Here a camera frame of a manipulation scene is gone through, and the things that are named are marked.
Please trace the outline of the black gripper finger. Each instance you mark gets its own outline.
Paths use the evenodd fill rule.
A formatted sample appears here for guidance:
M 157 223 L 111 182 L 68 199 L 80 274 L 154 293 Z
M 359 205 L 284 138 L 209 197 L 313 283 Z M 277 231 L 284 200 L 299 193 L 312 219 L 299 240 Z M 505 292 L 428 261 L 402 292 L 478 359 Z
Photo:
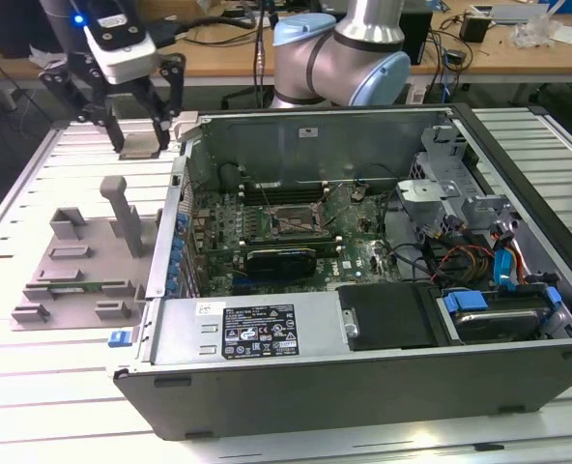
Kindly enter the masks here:
M 116 153 L 122 151 L 125 137 L 107 102 L 110 84 L 92 55 L 68 53 L 50 62 L 39 79 L 77 122 L 92 123 L 107 134 Z
M 150 77 L 144 77 L 138 83 L 138 102 L 152 119 L 154 132 L 160 150 L 170 143 L 170 125 L 183 109 L 186 58 L 181 53 L 162 55 L 158 73 L 169 85 L 169 94 L 163 100 Z

